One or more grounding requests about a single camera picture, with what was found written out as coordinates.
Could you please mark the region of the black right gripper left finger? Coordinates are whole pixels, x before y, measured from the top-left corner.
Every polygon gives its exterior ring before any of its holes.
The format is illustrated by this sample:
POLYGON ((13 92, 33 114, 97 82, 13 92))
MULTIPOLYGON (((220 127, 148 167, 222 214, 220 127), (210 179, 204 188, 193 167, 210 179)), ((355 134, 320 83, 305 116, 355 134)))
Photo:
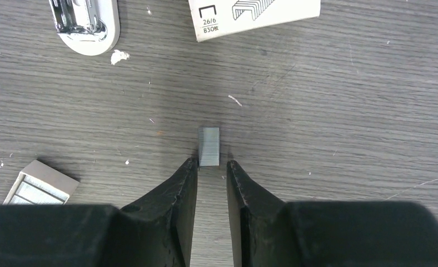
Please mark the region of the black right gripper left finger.
POLYGON ((189 266, 198 160, 136 201, 0 205, 0 266, 189 266))

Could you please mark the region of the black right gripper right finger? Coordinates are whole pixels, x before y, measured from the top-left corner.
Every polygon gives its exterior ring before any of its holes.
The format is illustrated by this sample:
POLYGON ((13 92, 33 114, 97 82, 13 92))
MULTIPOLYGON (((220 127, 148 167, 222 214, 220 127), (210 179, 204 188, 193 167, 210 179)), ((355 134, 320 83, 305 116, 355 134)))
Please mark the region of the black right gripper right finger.
POLYGON ((235 266, 438 266, 438 220, 409 201, 285 202, 227 163, 235 266))

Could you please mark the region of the silver staple strip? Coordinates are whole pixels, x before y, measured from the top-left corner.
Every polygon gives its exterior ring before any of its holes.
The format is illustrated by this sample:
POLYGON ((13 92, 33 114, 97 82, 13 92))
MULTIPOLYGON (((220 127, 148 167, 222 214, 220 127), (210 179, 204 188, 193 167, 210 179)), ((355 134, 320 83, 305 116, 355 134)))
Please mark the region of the silver staple strip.
POLYGON ((220 128, 200 127, 198 140, 199 165, 201 167, 219 166, 221 158, 220 128))

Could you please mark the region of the white staple box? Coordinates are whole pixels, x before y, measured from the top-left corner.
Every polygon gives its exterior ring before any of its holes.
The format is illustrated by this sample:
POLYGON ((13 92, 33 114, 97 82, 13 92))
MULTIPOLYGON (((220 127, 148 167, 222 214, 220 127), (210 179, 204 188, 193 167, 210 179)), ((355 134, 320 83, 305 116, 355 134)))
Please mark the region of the white staple box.
POLYGON ((197 42, 314 18, 320 0, 189 0, 197 42))

